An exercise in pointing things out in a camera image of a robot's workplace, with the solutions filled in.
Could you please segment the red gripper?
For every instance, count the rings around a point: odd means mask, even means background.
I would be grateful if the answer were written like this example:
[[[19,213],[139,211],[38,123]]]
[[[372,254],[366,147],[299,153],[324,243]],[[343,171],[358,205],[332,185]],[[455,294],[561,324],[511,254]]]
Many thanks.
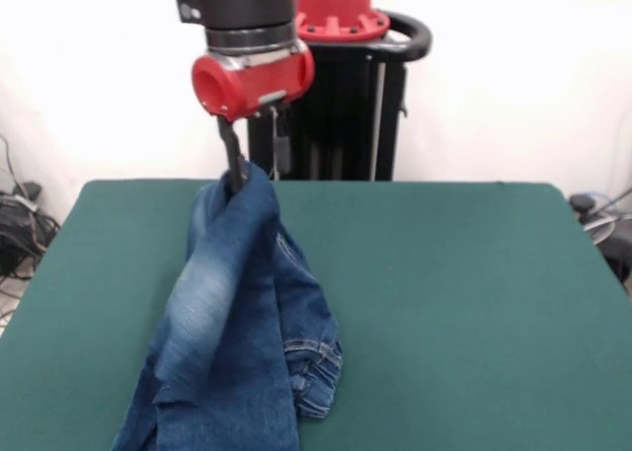
[[[226,149],[232,192],[247,181],[245,158],[233,123],[263,109],[288,104],[311,86],[315,63],[309,47],[301,40],[274,51],[229,56],[208,52],[192,68],[194,92],[202,107],[218,115],[219,135]],[[291,167],[291,144],[286,109],[274,114],[274,153],[277,168]]]

